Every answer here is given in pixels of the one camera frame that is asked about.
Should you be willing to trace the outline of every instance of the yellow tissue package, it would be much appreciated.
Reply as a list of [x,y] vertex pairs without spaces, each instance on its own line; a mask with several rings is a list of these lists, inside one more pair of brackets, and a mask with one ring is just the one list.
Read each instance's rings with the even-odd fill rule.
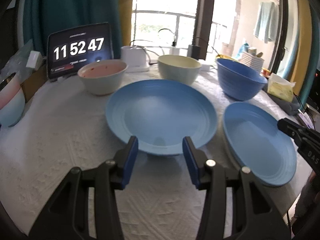
[[292,102],[294,86],[295,83],[290,83],[282,77],[272,73],[268,81],[268,93],[282,100]]

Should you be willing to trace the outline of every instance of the clock digit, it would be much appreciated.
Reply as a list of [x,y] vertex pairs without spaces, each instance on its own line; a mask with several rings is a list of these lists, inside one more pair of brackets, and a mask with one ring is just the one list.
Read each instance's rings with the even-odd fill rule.
[[77,42],[74,42],[74,43],[71,43],[71,45],[70,45],[70,54],[72,55],[72,56],[75,56],[75,55],[77,55],[77,53],[78,53],[78,47],[77,47]]
[[85,41],[80,41],[79,44],[78,44],[78,46],[82,46],[82,47],[79,49],[78,54],[83,54],[83,53],[86,52],[86,50],[84,49],[84,47],[85,47]]
[[54,53],[56,54],[56,60],[59,60],[59,47],[54,50]]
[[64,45],[62,48],[61,48],[61,51],[63,51],[63,57],[67,57],[67,45]]
[[101,47],[102,47],[102,44],[103,44],[104,38],[97,38],[97,39],[96,39],[96,41],[99,41],[99,42],[100,42],[100,43],[99,43],[99,46],[98,46],[98,50],[100,50],[100,49],[101,49]]
[[96,46],[96,40],[95,39],[92,39],[89,43],[89,46],[88,46],[88,49],[92,49],[92,51],[95,51],[97,48]]

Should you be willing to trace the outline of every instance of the dark blue bowl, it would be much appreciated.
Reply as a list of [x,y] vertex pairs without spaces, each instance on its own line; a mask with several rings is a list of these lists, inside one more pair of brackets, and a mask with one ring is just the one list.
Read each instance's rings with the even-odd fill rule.
[[253,98],[268,83],[260,73],[239,62],[219,58],[217,65],[220,87],[237,101]]

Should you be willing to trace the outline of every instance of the silver screw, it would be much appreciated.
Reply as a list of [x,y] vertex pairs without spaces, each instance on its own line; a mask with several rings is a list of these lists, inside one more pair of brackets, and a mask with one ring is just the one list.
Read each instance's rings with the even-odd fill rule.
[[72,174],[78,174],[80,172],[80,169],[79,168],[72,168],[71,169],[71,173]]
[[209,167],[214,167],[216,165],[216,162],[214,160],[207,160],[205,164]]
[[250,168],[247,166],[243,166],[241,170],[245,174],[249,174],[251,172]]
[[113,166],[113,165],[116,165],[116,161],[114,161],[114,160],[112,160],[112,159],[106,160],[106,164]]

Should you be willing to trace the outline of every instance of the plate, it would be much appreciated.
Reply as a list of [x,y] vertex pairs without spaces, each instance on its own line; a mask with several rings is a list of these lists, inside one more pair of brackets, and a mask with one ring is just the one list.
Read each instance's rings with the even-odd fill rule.
[[109,99],[106,119],[123,142],[130,136],[139,149],[154,155],[182,154],[182,139],[191,136],[195,146],[211,140],[217,130],[217,113],[200,92],[170,80],[145,80],[122,87]]
[[223,115],[223,129],[233,157],[264,185],[279,187],[293,178],[296,151],[270,114],[248,103],[233,103]]

